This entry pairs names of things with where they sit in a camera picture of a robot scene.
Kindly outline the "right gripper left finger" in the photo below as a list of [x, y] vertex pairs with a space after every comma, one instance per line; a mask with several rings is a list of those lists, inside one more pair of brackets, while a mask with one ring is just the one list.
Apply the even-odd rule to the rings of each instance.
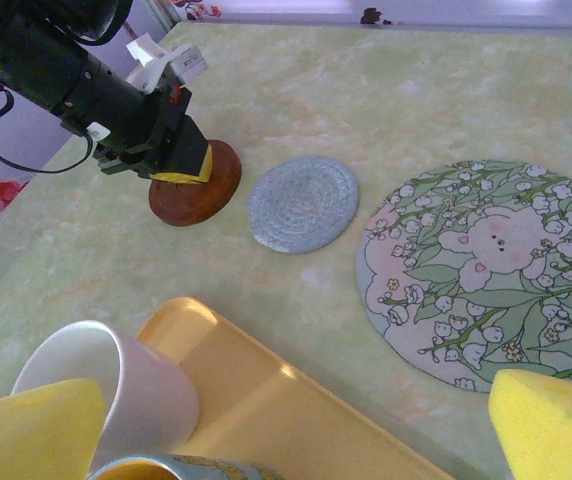
[[92, 379], [0, 398], [0, 479], [84, 479], [105, 415], [100, 386]]

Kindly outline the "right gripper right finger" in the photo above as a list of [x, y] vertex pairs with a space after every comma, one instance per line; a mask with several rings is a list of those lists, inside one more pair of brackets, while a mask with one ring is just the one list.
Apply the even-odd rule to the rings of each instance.
[[572, 382], [502, 370], [488, 410], [514, 478], [572, 479]]

